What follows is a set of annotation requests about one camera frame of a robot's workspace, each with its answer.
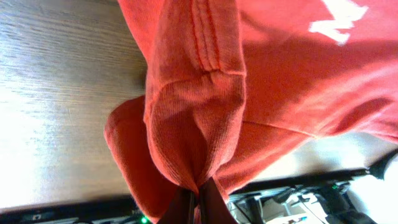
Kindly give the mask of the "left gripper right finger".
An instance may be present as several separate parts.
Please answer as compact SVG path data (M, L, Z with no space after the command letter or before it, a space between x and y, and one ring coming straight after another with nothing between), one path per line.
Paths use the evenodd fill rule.
M202 224L237 224L213 178L208 179L200 187L199 205Z

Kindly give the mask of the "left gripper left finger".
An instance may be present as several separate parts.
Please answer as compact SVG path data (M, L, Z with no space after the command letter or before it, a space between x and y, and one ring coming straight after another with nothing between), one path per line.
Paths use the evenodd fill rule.
M187 189L177 189L167 211L157 224L194 224L195 194Z

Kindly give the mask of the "red soccer t-shirt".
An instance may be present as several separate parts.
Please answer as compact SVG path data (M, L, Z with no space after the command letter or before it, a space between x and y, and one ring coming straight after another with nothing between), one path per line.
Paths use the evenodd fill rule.
M152 222L213 178L224 201L309 140L397 142L396 1L120 1L144 96L104 136Z

